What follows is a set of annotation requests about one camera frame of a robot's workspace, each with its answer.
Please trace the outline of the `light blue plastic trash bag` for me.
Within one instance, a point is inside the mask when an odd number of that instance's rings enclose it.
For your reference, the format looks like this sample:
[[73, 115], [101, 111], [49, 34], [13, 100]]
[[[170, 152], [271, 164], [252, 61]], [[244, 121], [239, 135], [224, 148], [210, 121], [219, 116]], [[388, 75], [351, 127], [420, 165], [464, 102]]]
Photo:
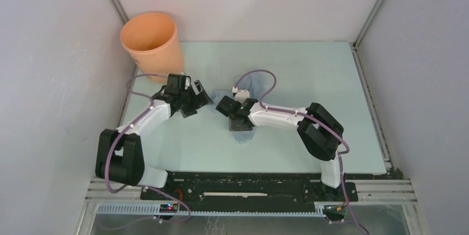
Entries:
[[259, 101], [267, 88], [260, 72], [244, 77], [237, 88], [239, 91], [247, 90], [249, 94], [234, 98], [231, 88], [213, 90], [211, 92], [211, 99], [214, 102], [212, 111], [227, 117], [228, 123], [225, 127], [230, 135], [238, 144], [246, 144], [253, 139], [256, 132], [254, 124], [248, 120], [249, 110], [246, 107]]

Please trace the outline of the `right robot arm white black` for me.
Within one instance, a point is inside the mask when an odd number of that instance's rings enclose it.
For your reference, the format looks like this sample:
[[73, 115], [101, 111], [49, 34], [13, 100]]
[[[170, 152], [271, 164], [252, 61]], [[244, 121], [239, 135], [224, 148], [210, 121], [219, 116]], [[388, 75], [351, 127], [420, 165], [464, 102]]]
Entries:
[[308, 153], [319, 161], [324, 198], [335, 201], [343, 195], [339, 146], [345, 146], [345, 152], [350, 148], [342, 137], [343, 126], [321, 104], [313, 102], [306, 108], [287, 108], [263, 104], [254, 98], [240, 102], [224, 96], [216, 110], [241, 130], [261, 126], [295, 130]]

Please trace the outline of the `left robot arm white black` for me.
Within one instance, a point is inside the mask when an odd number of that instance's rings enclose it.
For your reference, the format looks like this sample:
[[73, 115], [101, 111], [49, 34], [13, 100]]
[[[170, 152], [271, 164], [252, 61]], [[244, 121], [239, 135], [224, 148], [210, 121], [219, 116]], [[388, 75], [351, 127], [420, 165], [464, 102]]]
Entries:
[[160, 199], [168, 200], [174, 195], [175, 185], [167, 180], [168, 171], [145, 163], [143, 138], [175, 113], [190, 117], [213, 101], [199, 80], [193, 81], [190, 76], [181, 74], [169, 74], [158, 92], [144, 97], [149, 105], [134, 120], [101, 132], [95, 175], [126, 186], [154, 187], [153, 192]]

